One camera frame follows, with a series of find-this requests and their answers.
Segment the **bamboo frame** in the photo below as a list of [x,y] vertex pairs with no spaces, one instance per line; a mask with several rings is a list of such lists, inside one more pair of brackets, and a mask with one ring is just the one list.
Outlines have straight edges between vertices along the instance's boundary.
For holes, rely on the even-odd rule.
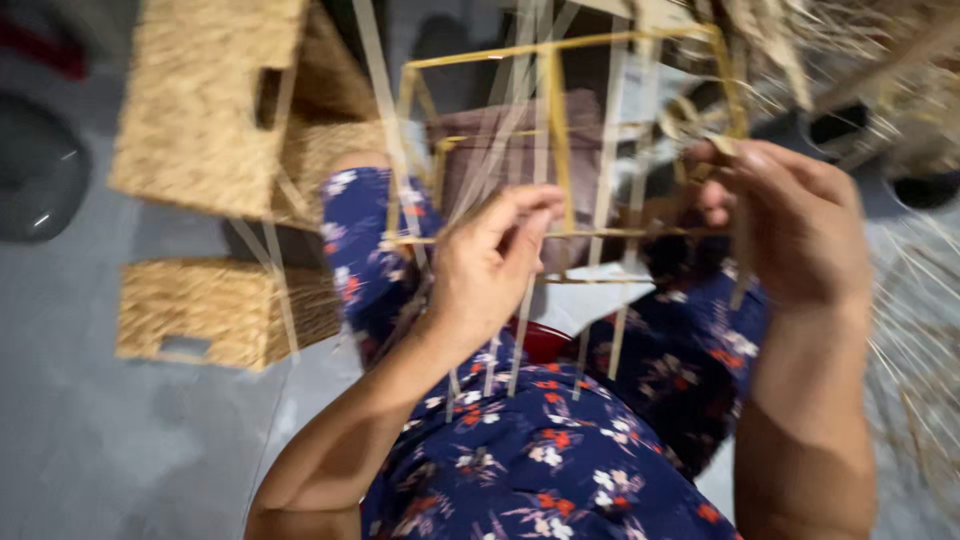
[[[471,61],[491,61],[491,60],[503,60],[510,57],[515,57],[519,55],[536,55],[537,62],[540,67],[543,69],[544,77],[544,88],[547,92],[547,102],[548,102],[548,131],[549,137],[552,141],[552,150],[553,150],[553,160],[554,167],[556,171],[557,184],[564,189],[567,194],[568,200],[572,200],[571,192],[571,182],[569,178],[569,160],[570,160],[570,151],[567,134],[569,132],[576,131],[580,128],[570,127],[566,123],[565,111],[564,111],[564,84],[563,84],[563,67],[561,63],[560,54],[564,50],[597,46],[604,44],[616,44],[619,42],[630,42],[636,41],[638,39],[652,38],[652,39],[664,39],[664,38],[674,38],[674,37],[687,37],[687,36],[705,36],[708,38],[709,44],[713,50],[714,56],[717,63],[718,78],[721,81],[722,87],[727,97],[727,104],[729,108],[729,115],[732,122],[731,128],[727,131],[726,135],[732,136],[734,138],[742,138],[747,134],[747,118],[744,111],[742,102],[737,94],[737,84],[733,79],[732,64],[727,58],[727,50],[724,45],[723,34],[719,28],[712,24],[692,24],[686,25],[677,28],[669,29],[655,29],[647,32],[641,31],[631,31],[631,32],[617,32],[611,34],[603,34],[597,36],[585,36],[585,37],[574,37],[570,39],[564,39],[559,41],[544,41],[533,44],[522,44],[514,47],[505,47],[501,49],[492,49],[487,51],[478,51],[473,53],[465,53],[459,55],[452,55],[447,57],[439,57],[434,59],[426,60],[417,60],[417,61],[408,61],[402,71],[401,80],[400,80],[400,91],[397,99],[397,117],[399,120],[406,120],[409,118],[411,108],[413,106],[414,99],[418,101],[420,106],[423,108],[424,112],[428,119],[433,120],[437,118],[437,111],[433,106],[433,101],[430,97],[429,89],[426,87],[426,84],[423,80],[423,77],[420,74],[420,71],[423,69],[431,67],[439,67],[444,65],[452,65],[457,63],[471,62]],[[622,130],[629,127],[635,127],[636,122],[633,123],[620,123],[617,124],[617,129]],[[528,136],[535,135],[538,130],[526,130],[526,131],[517,131],[513,132],[510,136]],[[474,138],[489,138],[489,135],[461,135],[461,136],[449,136],[442,138],[434,147],[434,159],[433,167],[431,173],[428,174],[426,179],[428,182],[433,185],[433,201],[434,204],[439,204],[443,196],[443,172],[444,172],[444,163],[446,154],[456,147],[457,144],[474,139]],[[677,168],[678,171],[684,172],[682,167]],[[682,184],[687,181],[687,178],[678,179],[678,183]],[[400,213],[400,201],[397,196],[397,186],[396,183],[391,183],[390,189],[390,198],[387,208],[387,228],[386,232],[383,235],[383,239],[387,242],[394,244],[395,246],[403,245],[421,245],[421,244],[432,244],[435,242],[435,238],[429,237],[419,237],[418,235],[409,235],[409,234],[399,234],[398,225],[399,225],[399,213]],[[682,229],[667,229],[657,233],[652,233],[643,229],[625,229],[625,230],[615,230],[615,229],[577,229],[576,223],[574,220],[574,210],[572,205],[566,205],[566,213],[563,218],[563,225],[561,230],[558,233],[549,233],[547,237],[552,238],[570,238],[576,236],[592,236],[592,237],[606,237],[606,236],[616,236],[616,237],[626,237],[626,238],[643,238],[643,237],[656,237],[664,234],[703,234],[702,232],[692,231],[692,230],[682,230]],[[564,246],[563,259],[569,261],[569,255],[566,247]],[[559,282],[569,282],[565,279],[565,270],[566,264],[562,264],[561,279]]]

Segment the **floral pattern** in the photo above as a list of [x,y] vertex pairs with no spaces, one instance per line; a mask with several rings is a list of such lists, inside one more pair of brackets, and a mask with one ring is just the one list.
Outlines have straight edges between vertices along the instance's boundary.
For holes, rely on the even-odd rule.
[[[418,285],[381,241],[389,179],[353,169],[322,188],[325,252],[365,360]],[[443,221],[411,181],[404,210],[435,234]],[[607,317],[590,328],[585,376],[574,339],[554,363],[521,356],[508,398],[505,328],[456,370],[459,395],[444,378],[414,408],[363,502],[364,537],[736,539],[690,481],[733,428],[763,332],[762,293],[730,311],[724,270],[630,306],[616,381]]]

